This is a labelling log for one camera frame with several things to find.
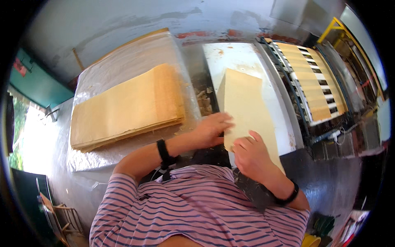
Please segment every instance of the concrete wall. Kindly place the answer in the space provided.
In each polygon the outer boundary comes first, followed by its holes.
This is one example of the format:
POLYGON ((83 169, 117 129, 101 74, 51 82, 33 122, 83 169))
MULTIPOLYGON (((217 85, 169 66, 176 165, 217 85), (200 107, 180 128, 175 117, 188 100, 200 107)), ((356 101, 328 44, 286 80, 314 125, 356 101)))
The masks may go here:
POLYGON ((37 15, 24 46, 63 82, 114 48, 168 27, 181 44, 247 40, 276 34, 303 41, 320 35, 342 0, 49 0, 37 15))

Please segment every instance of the green tree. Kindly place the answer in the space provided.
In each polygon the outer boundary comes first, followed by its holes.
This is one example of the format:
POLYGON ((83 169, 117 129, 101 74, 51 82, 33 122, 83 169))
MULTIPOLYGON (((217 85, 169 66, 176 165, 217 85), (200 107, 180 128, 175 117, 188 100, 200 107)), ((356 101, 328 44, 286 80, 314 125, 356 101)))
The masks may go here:
MULTIPOLYGON (((19 137, 21 137, 24 125, 26 122, 26 114, 29 109, 29 106, 16 97, 13 99, 14 104, 14 144, 18 141, 19 137)), ((15 145, 14 152, 10 153, 8 157, 8 164, 10 167, 23 170, 23 158, 22 158, 22 140, 19 140, 18 144, 15 145)))

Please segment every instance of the green cabinet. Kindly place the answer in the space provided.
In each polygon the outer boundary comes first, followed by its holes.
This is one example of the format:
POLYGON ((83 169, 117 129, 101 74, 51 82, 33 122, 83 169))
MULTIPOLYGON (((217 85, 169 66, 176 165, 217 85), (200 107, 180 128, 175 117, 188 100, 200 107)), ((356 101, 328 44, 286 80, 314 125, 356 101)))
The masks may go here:
POLYGON ((49 75, 23 49, 19 49, 17 59, 17 63, 26 69, 18 70, 13 66, 10 84, 32 102, 44 108, 53 108, 74 96, 71 90, 49 75))

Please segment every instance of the person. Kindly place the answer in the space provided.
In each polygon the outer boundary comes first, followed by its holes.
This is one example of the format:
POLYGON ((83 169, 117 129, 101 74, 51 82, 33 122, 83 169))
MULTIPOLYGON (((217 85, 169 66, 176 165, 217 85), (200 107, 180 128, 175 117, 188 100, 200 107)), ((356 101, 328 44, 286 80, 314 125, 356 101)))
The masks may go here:
POLYGON ((124 157, 114 168, 90 230, 91 246, 300 246, 309 218, 302 190, 274 165, 261 136, 233 144, 242 174, 263 184, 284 206, 261 213, 234 184, 227 167, 191 165, 139 185, 162 159, 223 144, 233 126, 226 113, 208 116, 189 133, 153 143, 124 157))

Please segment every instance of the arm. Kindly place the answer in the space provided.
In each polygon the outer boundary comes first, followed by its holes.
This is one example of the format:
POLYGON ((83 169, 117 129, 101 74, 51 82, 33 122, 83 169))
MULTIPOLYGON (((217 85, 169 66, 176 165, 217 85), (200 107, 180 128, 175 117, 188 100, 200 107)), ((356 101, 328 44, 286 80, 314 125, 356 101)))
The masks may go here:
MULTIPOLYGON (((234 142, 236 166, 242 174, 263 184, 275 197, 287 199, 294 189, 292 181, 272 163, 261 136, 251 130, 249 134, 253 138, 243 137, 234 142)), ((299 210, 310 210, 306 196, 300 189, 295 200, 287 206, 299 210)))
MULTIPOLYGON (((175 157, 183 152, 194 149, 213 147, 224 143, 223 137, 218 137, 233 124, 227 123, 231 117, 226 113, 216 113, 206 117, 192 132, 185 133, 166 140, 169 155, 175 157)), ((139 148, 124 157, 114 168, 113 173, 123 173, 134 178, 137 183, 157 168, 160 158, 156 143, 139 148)))

